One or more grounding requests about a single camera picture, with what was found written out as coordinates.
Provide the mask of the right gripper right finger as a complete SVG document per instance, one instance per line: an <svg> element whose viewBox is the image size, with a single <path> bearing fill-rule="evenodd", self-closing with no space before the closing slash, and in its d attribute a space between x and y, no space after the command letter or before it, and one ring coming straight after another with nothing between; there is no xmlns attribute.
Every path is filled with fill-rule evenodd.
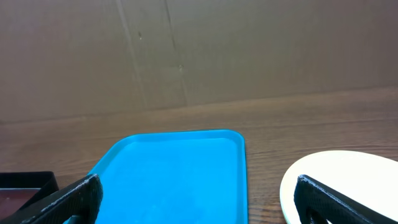
<svg viewBox="0 0 398 224"><path fill-rule="evenodd" d="M304 224L397 224L307 175L297 178L294 204Z"/></svg>

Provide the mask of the yellow-green plate with sauce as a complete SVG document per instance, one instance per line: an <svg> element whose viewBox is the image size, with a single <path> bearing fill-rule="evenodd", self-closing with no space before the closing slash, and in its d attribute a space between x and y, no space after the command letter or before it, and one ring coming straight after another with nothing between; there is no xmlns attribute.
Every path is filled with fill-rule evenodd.
<svg viewBox="0 0 398 224"><path fill-rule="evenodd" d="M307 175L364 206L397 220L397 161L357 151L322 151L294 162L280 184L287 223L299 223L294 205L298 176Z"/></svg>

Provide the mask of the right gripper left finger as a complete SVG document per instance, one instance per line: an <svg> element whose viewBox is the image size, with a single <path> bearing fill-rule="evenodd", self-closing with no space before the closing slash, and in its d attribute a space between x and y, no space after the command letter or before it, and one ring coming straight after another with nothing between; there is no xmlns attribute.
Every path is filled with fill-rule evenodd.
<svg viewBox="0 0 398 224"><path fill-rule="evenodd" d="M1 224L94 224L103 198L103 187L96 174L70 184L62 190L1 220Z"/></svg>

